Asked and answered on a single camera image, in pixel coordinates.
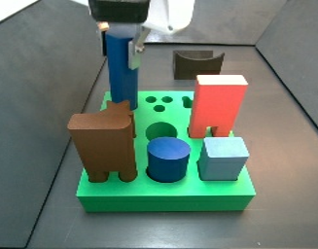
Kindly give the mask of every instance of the blue tall block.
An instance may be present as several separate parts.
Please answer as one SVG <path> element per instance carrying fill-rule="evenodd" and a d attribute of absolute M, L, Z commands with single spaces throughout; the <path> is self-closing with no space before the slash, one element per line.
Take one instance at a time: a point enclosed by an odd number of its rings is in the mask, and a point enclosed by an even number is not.
<path fill-rule="evenodd" d="M 137 69 L 128 68 L 128 42 L 132 33 L 126 28 L 112 28 L 105 33 L 112 102 L 129 101 L 137 107 Z"/>
<path fill-rule="evenodd" d="M 185 175 L 191 148 L 173 137 L 159 137 L 148 146 L 148 176 L 157 182 L 172 183 Z"/>

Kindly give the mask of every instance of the brown arch block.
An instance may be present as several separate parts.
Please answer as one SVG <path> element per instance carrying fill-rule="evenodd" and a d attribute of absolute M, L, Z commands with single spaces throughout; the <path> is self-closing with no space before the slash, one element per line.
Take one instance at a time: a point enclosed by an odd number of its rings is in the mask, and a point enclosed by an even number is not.
<path fill-rule="evenodd" d="M 173 80 L 195 80 L 197 75 L 220 72 L 224 53 L 212 57 L 212 51 L 173 51 Z"/>
<path fill-rule="evenodd" d="M 98 113 L 70 116 L 68 131 L 89 182 L 105 182 L 110 171 L 117 171 L 122 182 L 136 178 L 133 126 L 128 100 L 106 101 L 106 109 Z"/>

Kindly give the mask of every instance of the green base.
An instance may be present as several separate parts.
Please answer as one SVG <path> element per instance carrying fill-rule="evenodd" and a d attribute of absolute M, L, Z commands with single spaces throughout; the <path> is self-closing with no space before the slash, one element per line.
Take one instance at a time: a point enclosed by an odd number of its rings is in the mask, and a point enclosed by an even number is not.
<path fill-rule="evenodd" d="M 199 178 L 196 161 L 203 140 L 191 139 L 187 135 L 191 103 L 187 99 L 183 101 L 184 96 L 192 99 L 193 93 L 191 91 L 138 92 L 138 107 L 133 112 L 137 177 L 132 182 L 122 183 L 113 172 L 105 183 L 89 183 L 82 170 L 76 196 L 86 212 L 225 211 L 245 208 L 255 196 L 245 167 L 243 167 L 237 181 L 205 182 Z M 152 100 L 152 97 L 156 101 L 149 103 L 145 99 Z M 159 124 L 146 130 L 153 123 Z M 175 183 L 154 182 L 145 173 L 146 136 L 163 136 L 173 133 L 173 129 L 163 123 L 173 125 L 177 132 L 176 137 L 191 146 L 185 177 Z"/>

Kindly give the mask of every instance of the gray floor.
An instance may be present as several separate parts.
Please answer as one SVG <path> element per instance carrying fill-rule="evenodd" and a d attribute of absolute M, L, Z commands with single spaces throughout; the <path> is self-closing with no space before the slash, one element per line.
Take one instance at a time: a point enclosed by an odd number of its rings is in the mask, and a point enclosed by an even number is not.
<path fill-rule="evenodd" d="M 243 74 L 249 86 L 235 134 L 249 150 L 256 196 L 243 212 L 86 214 L 74 198 L 81 163 L 72 144 L 29 248 L 318 247 L 318 130 L 255 48 L 148 45 L 140 89 L 192 89 L 172 80 L 172 50 L 225 52 L 221 73 Z M 85 107 L 96 112 L 108 88 L 106 67 Z"/>

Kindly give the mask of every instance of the red rectangular block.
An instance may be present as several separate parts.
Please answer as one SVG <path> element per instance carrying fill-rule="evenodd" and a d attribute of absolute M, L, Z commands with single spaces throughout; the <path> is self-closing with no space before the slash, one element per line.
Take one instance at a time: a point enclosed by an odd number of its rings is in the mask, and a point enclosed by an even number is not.
<path fill-rule="evenodd" d="M 197 75 L 188 126 L 191 138 L 204 138 L 207 127 L 212 136 L 228 136 L 247 85 L 241 75 Z"/>

